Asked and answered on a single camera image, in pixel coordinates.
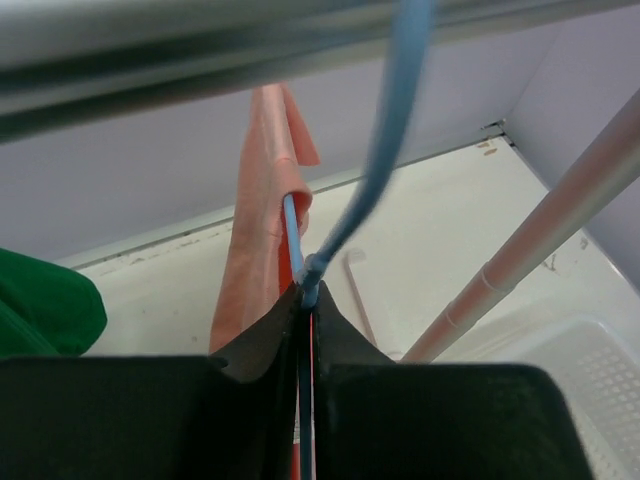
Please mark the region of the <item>clear plastic basket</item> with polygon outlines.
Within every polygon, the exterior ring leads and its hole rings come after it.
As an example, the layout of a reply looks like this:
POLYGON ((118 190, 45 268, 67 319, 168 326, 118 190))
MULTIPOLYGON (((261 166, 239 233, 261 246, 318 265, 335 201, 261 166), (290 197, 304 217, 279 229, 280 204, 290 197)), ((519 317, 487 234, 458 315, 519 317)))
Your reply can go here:
POLYGON ((639 477, 639 359, 606 325, 573 317, 517 337, 498 358, 552 377, 597 479, 639 477))

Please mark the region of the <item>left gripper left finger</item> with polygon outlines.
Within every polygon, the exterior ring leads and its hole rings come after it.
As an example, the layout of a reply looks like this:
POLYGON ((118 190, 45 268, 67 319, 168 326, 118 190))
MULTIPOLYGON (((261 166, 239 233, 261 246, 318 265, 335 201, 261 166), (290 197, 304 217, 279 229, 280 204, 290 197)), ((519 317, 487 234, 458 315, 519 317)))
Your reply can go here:
POLYGON ((1 364, 5 479, 286 479, 301 294, 209 356, 1 364))

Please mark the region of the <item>metal clothes rack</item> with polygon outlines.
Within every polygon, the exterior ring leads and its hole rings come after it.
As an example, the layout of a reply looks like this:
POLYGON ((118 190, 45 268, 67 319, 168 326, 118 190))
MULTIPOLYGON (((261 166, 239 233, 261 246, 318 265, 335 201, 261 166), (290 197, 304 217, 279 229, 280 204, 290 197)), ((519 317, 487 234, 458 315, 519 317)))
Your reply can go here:
MULTIPOLYGON (((255 88, 284 114, 283 81, 426 42, 510 32, 619 8, 616 1, 5 1, 1 143, 255 88)), ((135 159, 20 156, 1 163, 1 244, 31 256, 77 249, 109 227, 167 212, 124 185, 135 159)))

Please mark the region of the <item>pink t shirt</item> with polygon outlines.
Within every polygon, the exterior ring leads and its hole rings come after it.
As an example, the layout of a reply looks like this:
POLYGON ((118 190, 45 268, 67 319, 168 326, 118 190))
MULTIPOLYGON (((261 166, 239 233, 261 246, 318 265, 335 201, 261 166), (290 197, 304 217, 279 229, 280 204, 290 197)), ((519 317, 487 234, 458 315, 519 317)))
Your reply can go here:
POLYGON ((303 235, 313 195, 301 169, 319 164, 289 88, 278 83, 254 89, 211 353, 263 317, 293 281, 283 201, 293 196, 298 234, 303 235))

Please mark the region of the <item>green t shirt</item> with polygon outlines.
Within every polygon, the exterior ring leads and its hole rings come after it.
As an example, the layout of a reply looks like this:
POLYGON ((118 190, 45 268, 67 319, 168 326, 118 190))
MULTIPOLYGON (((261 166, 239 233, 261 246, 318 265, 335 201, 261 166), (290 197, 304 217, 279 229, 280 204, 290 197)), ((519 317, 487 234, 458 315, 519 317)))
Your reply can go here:
POLYGON ((71 269, 1 251, 1 357, 80 356, 107 314, 95 284, 71 269))

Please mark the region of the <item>blue hanger of pink shirt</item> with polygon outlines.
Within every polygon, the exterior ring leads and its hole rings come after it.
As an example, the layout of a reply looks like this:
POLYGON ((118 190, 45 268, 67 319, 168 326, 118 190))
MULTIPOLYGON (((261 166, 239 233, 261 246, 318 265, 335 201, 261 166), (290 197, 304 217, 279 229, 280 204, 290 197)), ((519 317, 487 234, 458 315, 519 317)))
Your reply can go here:
POLYGON ((373 212, 397 162, 429 49, 435 3, 401 1, 392 23, 377 120, 363 178, 345 211, 314 254, 301 259, 300 241, 288 239, 293 281, 302 292, 303 333, 298 350, 300 479, 313 477, 311 310, 330 262, 373 212))

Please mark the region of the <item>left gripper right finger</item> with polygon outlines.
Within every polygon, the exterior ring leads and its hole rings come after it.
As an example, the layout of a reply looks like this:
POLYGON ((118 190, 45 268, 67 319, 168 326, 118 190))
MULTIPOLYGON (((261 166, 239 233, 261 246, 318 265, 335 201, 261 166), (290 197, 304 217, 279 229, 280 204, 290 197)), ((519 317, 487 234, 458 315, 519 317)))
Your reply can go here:
POLYGON ((403 364, 321 286, 313 312, 321 479, 586 479, 567 404, 524 364, 403 364))

